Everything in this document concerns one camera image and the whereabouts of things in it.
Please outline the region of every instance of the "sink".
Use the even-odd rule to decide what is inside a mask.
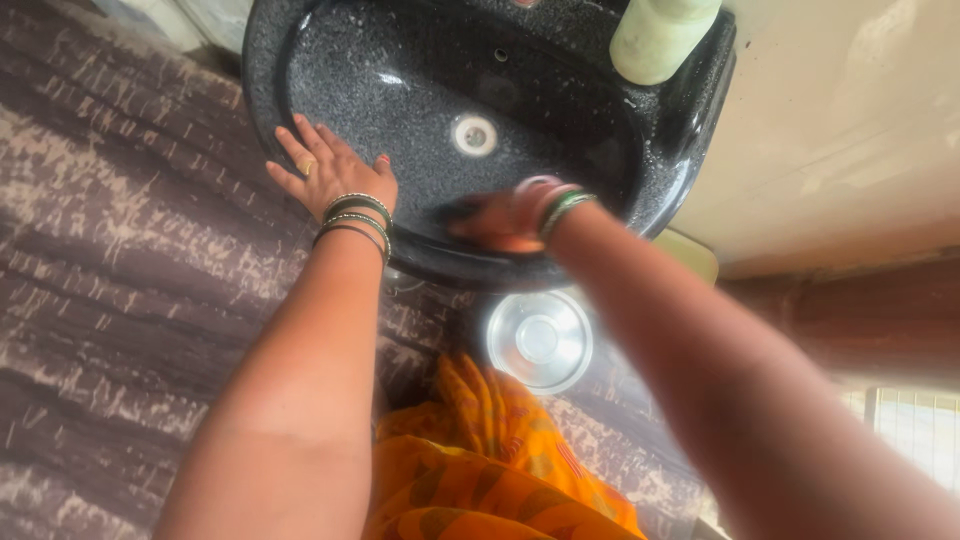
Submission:
[[[582,184],[639,233],[656,236],[689,190],[733,65],[722,13],[681,71],[635,86],[606,53],[616,10],[582,0],[258,0],[244,89],[261,143],[292,112],[323,121],[400,184],[391,265],[489,291],[566,283],[546,256],[447,237],[462,195],[535,174]]]

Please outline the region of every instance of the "ring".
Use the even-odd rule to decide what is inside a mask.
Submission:
[[[310,167],[313,166],[314,163],[316,163],[316,161],[313,161],[313,160],[304,161],[301,164],[297,165],[297,170],[303,173],[303,176],[310,176]]]

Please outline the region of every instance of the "orange saree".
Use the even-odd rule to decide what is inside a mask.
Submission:
[[[365,539],[645,538],[521,383],[460,355],[437,385],[442,403],[380,420]]]

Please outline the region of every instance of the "beige wall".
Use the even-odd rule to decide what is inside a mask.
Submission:
[[[960,1],[728,4],[736,72],[671,227],[728,278],[960,245]]]

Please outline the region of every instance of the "brown marble floor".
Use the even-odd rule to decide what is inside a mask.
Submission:
[[[88,12],[0,11],[0,536],[146,538],[187,442],[292,284],[316,230],[262,172],[239,86]],[[429,395],[490,299],[384,297],[391,406]],[[544,399],[652,538],[702,491],[602,344]]]

